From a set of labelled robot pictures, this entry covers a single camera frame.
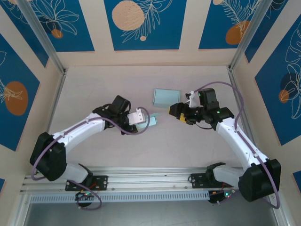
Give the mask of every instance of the cable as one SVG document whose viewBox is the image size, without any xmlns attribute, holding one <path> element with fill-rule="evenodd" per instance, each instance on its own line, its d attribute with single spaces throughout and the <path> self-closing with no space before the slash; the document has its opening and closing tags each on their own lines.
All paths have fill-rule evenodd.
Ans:
<svg viewBox="0 0 301 226">
<path fill-rule="evenodd" d="M 231 195 L 229 198 L 225 198 L 224 200 L 222 200 L 222 201 L 216 203 L 216 205 L 220 205 L 221 203 L 224 203 L 224 202 L 228 201 L 230 198 L 232 198 L 232 197 L 234 197 L 234 196 L 236 196 L 236 195 L 238 195 L 238 194 L 240 194 L 239 190 L 238 190 L 238 191 L 235 191 L 235 193 L 232 193 L 232 195 Z"/>
<path fill-rule="evenodd" d="M 225 183 L 222 184 L 221 191 L 224 189 L 224 187 L 225 187 Z"/>
<path fill-rule="evenodd" d="M 86 186 L 84 186 L 84 185 L 81 185 L 80 183 L 77 183 L 77 182 L 75 182 L 75 181 L 73 181 L 73 180 L 70 180 L 70 182 L 74 183 L 75 185 L 77 185 L 77 186 L 79 186 L 79 187 L 84 188 L 86 191 L 91 192 L 91 193 L 99 200 L 99 205 L 98 205 L 97 207 L 95 207 L 95 208 L 89 208 L 89 209 L 88 209 L 88 208 L 83 208 L 83 207 L 81 207 L 81 206 L 79 205 L 79 201 L 80 201 L 81 199 L 83 199 L 83 197 L 85 197 L 85 196 L 83 195 L 83 196 L 79 197 L 79 198 L 77 199 L 77 201 L 76 201 L 76 205 L 78 206 L 79 209 L 81 209 L 81 210 L 98 210 L 98 209 L 101 208 L 103 202 L 102 202 L 102 199 L 99 197 L 99 195 L 98 195 L 96 192 L 92 191 L 90 188 L 88 188 L 88 187 L 86 187 Z"/>
<path fill-rule="evenodd" d="M 206 127 L 201 127 L 199 125 L 196 124 L 197 127 L 201 128 L 201 129 L 213 129 L 212 127 L 206 128 Z"/>
<path fill-rule="evenodd" d="M 118 128 L 120 131 L 122 131 L 122 132 L 124 132 L 125 134 L 128 134 L 128 135 L 140 135 L 140 134 L 142 134 L 142 133 L 144 133 L 146 130 L 147 130 L 147 128 L 149 127 L 149 125 L 150 125 L 150 114 L 149 114 L 149 112 L 144 108 L 144 107 L 138 107 L 138 109 L 142 109 L 142 110 L 144 110 L 145 111 L 145 113 L 147 114 L 147 118 L 148 118 L 148 121 L 147 121 L 147 124 L 146 124 L 146 127 L 142 130 L 142 131 L 140 131 L 140 132 L 137 132 L 137 133 L 130 133 L 130 132 L 128 132 L 128 131 L 126 131 L 126 130 L 124 130 L 124 129 L 122 129 L 120 126 L 118 126 L 115 122 L 113 122 L 112 120 L 110 120 L 110 119 L 108 119 L 108 118 L 104 118 L 104 117 L 95 117 L 95 118 L 92 118 L 92 119 L 89 119 L 88 120 L 88 122 L 87 121 L 83 121 L 83 122 L 81 122 L 81 123 L 79 123 L 79 124 L 77 124 L 77 125 L 75 125 L 75 126 L 73 126 L 71 129 L 69 129 L 69 130 L 67 130 L 66 132 L 64 132 L 64 134 L 63 135 L 59 135 L 56 139 L 54 139 L 42 152 L 41 152 L 41 154 L 38 156 L 38 158 L 37 158 L 37 160 L 35 161 L 35 163 L 34 163 L 34 165 L 33 165 L 33 168 L 32 168 L 32 173 L 31 173 L 31 178 L 32 178 L 32 180 L 35 180 L 35 181 L 37 181 L 37 180 L 42 180 L 42 179 L 44 179 L 45 177 L 40 177 L 40 178 L 35 178 L 34 177 L 34 173 L 35 173 L 35 170 L 36 170 L 36 168 L 37 168 L 37 165 L 38 165 L 38 163 L 40 162 L 40 160 L 42 159 L 42 157 L 44 156 L 44 154 L 52 147 L 52 145 L 53 144 L 55 144 L 59 139 L 61 139 L 63 136 L 65 136 L 65 135 L 67 135 L 68 133 L 70 133 L 70 132 L 72 132 L 73 130 L 75 130 L 75 129 L 77 129 L 78 127 L 80 127 L 80 126 L 82 126 L 82 125 L 84 125 L 84 124 L 86 124 L 86 123 L 89 123 L 89 122 L 91 122 L 91 121 L 95 121 L 95 120 L 105 120 L 105 121 L 108 121 L 109 123 L 111 123 L 112 125 L 114 125 L 116 128 Z M 77 182 L 75 182 L 75 181 L 71 181 L 72 183 L 74 183 L 74 184 L 76 184 L 77 186 L 80 186 L 80 187 L 82 187 L 82 188 L 84 188 L 84 189 L 86 189 L 87 191 L 90 191 L 92 194 L 94 194 L 95 195 L 95 197 L 97 198 L 97 199 L 99 199 L 99 201 L 100 201 L 100 205 L 97 207 L 97 208 L 92 208 L 92 209 L 87 209 L 87 208 L 82 208 L 82 210 L 97 210 L 97 209 L 99 209 L 100 207 L 101 207 L 101 203 L 102 203 L 102 201 L 101 201 L 101 198 L 95 193 L 95 192 L 93 192 L 91 189 L 89 189 L 89 188 L 87 188 L 87 187 L 85 187 L 85 186 L 83 186 L 83 185 L 81 185 L 81 184 L 79 184 L 79 183 L 77 183 Z"/>
<path fill-rule="evenodd" d="M 201 126 L 197 125 L 196 123 L 195 123 L 195 125 L 201 129 L 213 129 L 212 127 L 210 127 L 210 128 L 201 127 Z"/>
<path fill-rule="evenodd" d="M 234 91 L 236 91 L 236 93 L 239 95 L 239 99 L 241 101 L 241 107 L 239 109 L 239 112 L 237 114 L 237 117 L 235 118 L 235 121 L 234 121 L 234 127 L 235 127 L 235 130 L 237 132 L 237 134 L 240 136 L 240 138 L 245 142 L 245 144 L 248 146 L 248 148 L 250 148 L 251 152 L 253 154 L 256 154 L 256 151 L 252 148 L 252 146 L 249 144 L 249 142 L 244 138 L 244 136 L 239 132 L 239 130 L 237 130 L 238 128 L 238 119 L 240 118 L 241 114 L 242 114 L 242 111 L 244 109 L 244 106 L 245 106 L 245 101 L 244 101 L 244 98 L 243 98 L 243 95 L 240 93 L 240 91 L 232 86 L 231 84 L 229 83 L 226 83 L 226 82 L 223 82 L 223 81 L 214 81 L 214 82 L 210 82 L 204 86 L 202 86 L 201 88 L 198 88 L 197 90 L 195 90 L 194 92 L 198 92 L 200 90 L 202 90 L 203 88 L 207 87 L 207 86 L 210 86 L 212 84 L 224 84 L 224 85 L 227 85 L 227 86 L 230 86 Z M 280 208 L 280 198 L 279 198 L 279 193 L 277 191 L 277 188 L 276 188 L 276 185 L 275 185 L 275 182 L 273 180 L 273 177 L 271 175 L 271 173 L 269 172 L 268 168 L 266 167 L 266 165 L 264 164 L 264 162 L 262 161 L 262 159 L 257 156 L 256 157 L 257 160 L 260 162 L 260 164 L 262 165 L 262 167 L 264 168 L 265 172 L 267 173 L 268 177 L 269 177 L 269 181 L 271 182 L 272 184 L 272 187 L 273 187 L 273 190 L 274 190 L 274 193 L 275 193 L 275 196 L 276 196 L 276 201 L 277 201 L 277 205 L 274 206 L 272 203 L 268 202 L 267 200 L 264 199 L 265 202 L 267 202 L 271 207 L 275 208 L 275 209 L 279 209 Z"/>
</svg>

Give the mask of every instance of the blue wall panel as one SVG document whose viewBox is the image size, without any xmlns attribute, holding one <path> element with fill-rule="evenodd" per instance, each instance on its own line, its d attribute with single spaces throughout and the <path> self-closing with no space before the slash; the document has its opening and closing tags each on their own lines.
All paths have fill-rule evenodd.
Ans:
<svg viewBox="0 0 301 226">
<path fill-rule="evenodd" d="M 259 0 L 212 0 L 199 49 L 236 48 Z"/>
<path fill-rule="evenodd" d="M 301 171 L 293 173 L 293 177 L 295 178 L 297 186 L 301 192 Z"/>
<path fill-rule="evenodd" d="M 15 151 L 40 82 L 0 35 L 0 144 Z"/>
<path fill-rule="evenodd" d="M 263 18 L 262 22 L 260 23 L 259 27 L 257 28 L 256 33 L 254 34 L 250 44 L 248 45 L 245 55 L 250 62 L 257 52 L 259 46 L 269 33 L 271 27 L 273 26 L 274 22 L 277 20 L 278 16 L 280 15 L 282 9 L 286 5 L 288 0 L 274 0 L 269 7 L 265 17 Z"/>
<path fill-rule="evenodd" d="M 255 79 L 281 145 L 301 135 L 301 16 Z"/>
<path fill-rule="evenodd" d="M 179 49 L 186 0 L 104 0 L 114 50 Z"/>
<path fill-rule="evenodd" d="M 33 50 L 37 58 L 40 60 L 43 66 L 46 67 L 49 57 L 42 45 L 40 44 L 38 38 L 28 25 L 26 19 L 20 12 L 19 7 L 8 0 L 0 0 L 0 5 L 7 13 L 11 21 L 14 23 L 18 31 L 21 33 L 25 41 L 28 43 L 30 48 Z"/>
<path fill-rule="evenodd" d="M 2 188 L 4 186 L 4 182 L 5 182 L 5 180 L 0 178 L 0 194 L 1 194 Z"/>
</svg>

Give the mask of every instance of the yellow connector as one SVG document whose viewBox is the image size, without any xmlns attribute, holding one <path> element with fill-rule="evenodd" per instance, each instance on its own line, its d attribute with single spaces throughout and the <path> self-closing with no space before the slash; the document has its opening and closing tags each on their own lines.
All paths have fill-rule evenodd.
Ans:
<svg viewBox="0 0 301 226">
<path fill-rule="evenodd" d="M 180 121 L 182 121 L 182 122 L 185 122 L 185 123 L 186 123 L 186 119 L 185 119 L 184 113 L 181 113 L 181 116 L 180 116 Z"/>
</svg>

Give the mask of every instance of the orange circle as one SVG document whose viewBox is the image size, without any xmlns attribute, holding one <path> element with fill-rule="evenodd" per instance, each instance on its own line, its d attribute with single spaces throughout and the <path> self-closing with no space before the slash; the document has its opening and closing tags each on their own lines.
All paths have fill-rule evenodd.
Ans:
<svg viewBox="0 0 301 226">
<path fill-rule="evenodd" d="M 288 92 L 284 89 L 284 90 L 282 90 L 282 91 L 280 91 L 280 93 L 279 93 L 279 100 L 283 103 L 283 104 L 285 104 L 287 101 L 288 101 L 288 99 L 289 99 L 289 94 L 288 94 Z"/>
<path fill-rule="evenodd" d="M 63 33 L 58 29 L 53 29 L 51 34 L 57 39 L 61 39 L 63 37 Z"/>
<path fill-rule="evenodd" d="M 249 26 L 250 21 L 243 21 L 237 25 L 231 27 L 226 34 L 226 42 L 229 45 L 237 45 L 240 43 L 243 35 L 246 32 L 247 27 Z"/>
<path fill-rule="evenodd" d="M 6 108 L 14 115 L 21 116 L 25 113 L 28 105 L 28 94 L 26 87 L 18 82 L 11 81 L 4 88 Z"/>
</svg>

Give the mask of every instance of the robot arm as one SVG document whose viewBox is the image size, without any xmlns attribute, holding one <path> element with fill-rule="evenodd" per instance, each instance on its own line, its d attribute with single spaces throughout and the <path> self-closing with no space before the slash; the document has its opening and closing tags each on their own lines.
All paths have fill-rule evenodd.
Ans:
<svg viewBox="0 0 301 226">
<path fill-rule="evenodd" d="M 269 160 L 268 157 L 250 141 L 239 126 L 235 129 L 234 115 L 228 108 L 219 107 L 214 89 L 199 91 L 198 96 L 200 104 L 203 107 L 195 107 L 195 97 L 197 97 L 197 95 L 191 92 L 186 95 L 189 99 L 189 104 L 177 103 L 170 107 L 169 114 L 188 125 L 194 125 L 196 122 L 201 121 L 210 124 L 212 128 L 227 141 L 240 160 L 243 168 L 232 168 L 224 163 L 220 163 L 218 166 L 215 164 L 213 170 L 211 170 L 212 167 L 207 168 L 207 170 L 210 169 L 212 171 L 211 175 L 213 175 L 213 178 L 208 178 L 208 180 L 213 179 L 239 188 L 242 196 L 249 202 L 272 194 L 274 193 L 273 187 L 267 173 L 257 159 L 257 156 L 259 156 L 271 173 L 277 190 L 279 190 L 280 163 L 276 159 Z M 252 149 L 255 150 L 255 154 L 253 154 L 242 137 L 239 136 L 238 132 Z"/>
<path fill-rule="evenodd" d="M 145 121 L 144 114 L 141 109 L 129 113 L 127 108 L 130 108 L 130 102 L 117 96 L 112 104 L 96 108 L 88 117 L 61 132 L 53 135 L 42 133 L 38 137 L 30 163 L 34 165 L 43 150 L 58 139 L 43 155 L 37 165 L 37 170 L 49 181 L 64 178 L 89 187 L 92 183 L 92 172 L 80 164 L 67 163 L 66 155 L 91 135 L 114 127 L 111 122 L 126 132 L 137 133 L 135 124 Z"/>
</svg>

